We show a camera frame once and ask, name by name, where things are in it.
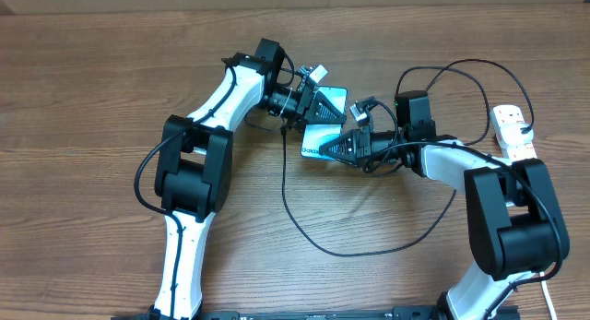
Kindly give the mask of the Galaxy smartphone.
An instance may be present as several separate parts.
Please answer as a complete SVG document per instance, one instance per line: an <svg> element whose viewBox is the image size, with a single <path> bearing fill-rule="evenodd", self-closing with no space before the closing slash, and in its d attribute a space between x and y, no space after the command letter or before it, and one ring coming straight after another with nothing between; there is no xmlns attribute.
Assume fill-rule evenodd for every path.
<svg viewBox="0 0 590 320"><path fill-rule="evenodd" d="M348 90L337 87L319 87L318 93L324 95L340 113L345 113ZM311 124L305 128L301 143L301 156L306 159L328 160L333 159L321 155L319 147L323 143L341 136L343 126L341 124Z"/></svg>

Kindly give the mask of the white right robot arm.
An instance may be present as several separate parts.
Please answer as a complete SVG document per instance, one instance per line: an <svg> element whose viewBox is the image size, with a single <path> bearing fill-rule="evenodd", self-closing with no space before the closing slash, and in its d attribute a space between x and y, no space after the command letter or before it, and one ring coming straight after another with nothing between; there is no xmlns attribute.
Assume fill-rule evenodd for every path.
<svg viewBox="0 0 590 320"><path fill-rule="evenodd" d="M398 161L420 177L466 198L468 271L434 306L397 306L397 319L515 319L502 303L521 285L561 269L570 239L549 171L542 160L511 161L483 154L453 136L439 136L426 91L395 96L396 129L376 133L374 99L350 108L358 128L319 147L321 154L368 171Z"/></svg>

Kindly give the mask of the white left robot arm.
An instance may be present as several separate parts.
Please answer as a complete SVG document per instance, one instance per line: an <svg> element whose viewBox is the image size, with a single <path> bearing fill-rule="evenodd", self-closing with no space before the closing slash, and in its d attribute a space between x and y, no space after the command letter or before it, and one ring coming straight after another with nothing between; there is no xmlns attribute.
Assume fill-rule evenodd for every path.
<svg viewBox="0 0 590 320"><path fill-rule="evenodd" d="M252 54L224 59L225 76L204 103L186 117L171 115L161 141L142 160L157 159L156 212L166 224L162 281L146 319L196 319L207 236L230 190L234 133L255 107L304 134L301 152L319 158L319 145L338 136L346 122L348 92L321 81L322 65L289 68L297 87L278 80L290 59L276 41L262 39Z"/></svg>

